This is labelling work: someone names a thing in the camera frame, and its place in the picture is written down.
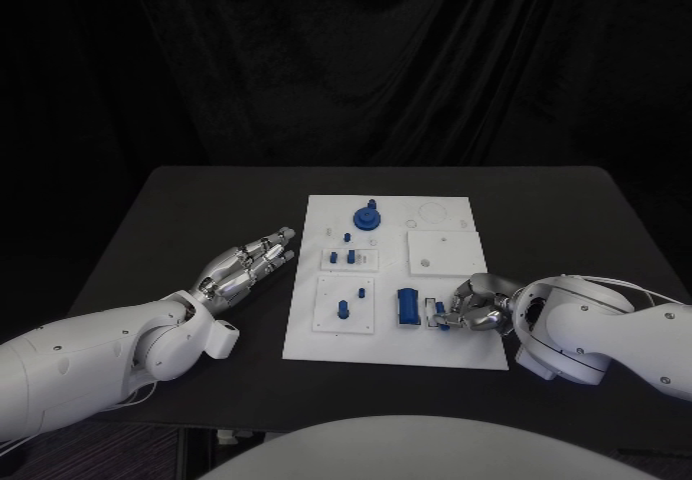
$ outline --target table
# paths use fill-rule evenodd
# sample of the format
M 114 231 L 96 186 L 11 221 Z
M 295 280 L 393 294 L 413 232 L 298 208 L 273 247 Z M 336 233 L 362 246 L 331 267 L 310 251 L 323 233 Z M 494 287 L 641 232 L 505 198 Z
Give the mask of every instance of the table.
M 489 272 L 527 283 L 561 274 L 620 278 L 690 295 L 609 174 L 561 168 L 165 167 L 153 173 L 71 315 L 188 289 L 230 246 L 298 230 L 310 194 L 469 196 Z M 619 364 L 602 385 L 509 372 L 282 359 L 298 262 L 221 316 L 241 330 L 231 357 L 207 355 L 152 399 L 99 418 L 289 432 L 371 415 L 440 415 L 499 423 L 596 451 L 692 450 L 692 404 Z

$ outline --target white panel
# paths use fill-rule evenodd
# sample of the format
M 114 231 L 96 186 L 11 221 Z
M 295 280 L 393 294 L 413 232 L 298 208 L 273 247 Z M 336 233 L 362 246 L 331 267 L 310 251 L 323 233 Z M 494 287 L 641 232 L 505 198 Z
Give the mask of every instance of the white panel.
M 355 250 L 357 263 L 348 262 L 349 250 Z M 336 263 L 331 262 L 332 252 L 336 252 Z M 378 250 L 326 248 L 322 251 L 322 269 L 331 272 L 377 272 L 380 270 Z
M 409 232 L 411 275 L 465 277 L 486 271 L 478 232 Z
M 365 288 L 365 298 L 358 290 Z M 339 318 L 339 302 L 349 303 L 349 318 Z M 328 277 L 318 280 L 313 331 L 332 333 L 375 333 L 375 279 Z
M 371 198 L 378 202 L 383 223 L 367 232 L 354 225 L 354 213 L 368 205 Z M 312 195 L 283 358 L 507 370 L 505 349 L 496 332 L 397 327 L 400 288 L 419 290 L 423 321 L 426 298 L 443 301 L 449 309 L 455 290 L 468 280 L 468 277 L 411 276 L 407 232 L 473 232 L 475 229 L 468 198 Z M 352 235 L 349 243 L 344 241 L 345 233 Z M 313 331 L 318 279 L 328 273 L 322 270 L 323 251 L 349 248 L 377 249 L 380 253 L 380 270 L 368 274 L 378 286 L 372 335 Z M 476 271 L 486 271 L 485 264 Z M 329 275 L 364 276 L 358 272 L 334 270 Z

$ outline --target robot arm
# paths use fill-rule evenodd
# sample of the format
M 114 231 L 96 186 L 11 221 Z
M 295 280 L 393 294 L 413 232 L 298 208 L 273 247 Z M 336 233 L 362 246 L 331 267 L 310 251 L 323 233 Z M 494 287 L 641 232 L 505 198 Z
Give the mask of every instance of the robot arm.
M 667 303 L 641 311 L 620 293 L 577 276 L 521 284 L 472 276 L 440 324 L 517 332 L 518 363 L 547 380 L 599 385 L 612 359 L 668 395 L 692 401 L 692 307 Z
M 189 292 L 44 325 L 0 345 L 0 441 L 55 430 L 145 385 L 178 378 L 207 352 L 224 359 L 238 330 L 214 315 L 293 258 L 285 228 L 228 250 Z

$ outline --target blue cylinder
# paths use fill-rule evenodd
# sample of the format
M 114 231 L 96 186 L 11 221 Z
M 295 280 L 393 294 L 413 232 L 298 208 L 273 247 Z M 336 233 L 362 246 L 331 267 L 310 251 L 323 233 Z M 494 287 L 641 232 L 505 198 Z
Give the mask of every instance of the blue cylinder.
M 361 230 L 375 230 L 380 227 L 381 216 L 375 200 L 368 202 L 368 206 L 357 211 L 354 223 Z
M 347 320 L 349 318 L 349 302 L 347 300 L 342 300 L 339 302 L 339 312 L 338 312 L 339 318 L 342 320 Z
M 421 317 L 419 316 L 419 290 L 403 288 L 397 292 L 400 298 L 400 324 L 420 325 Z

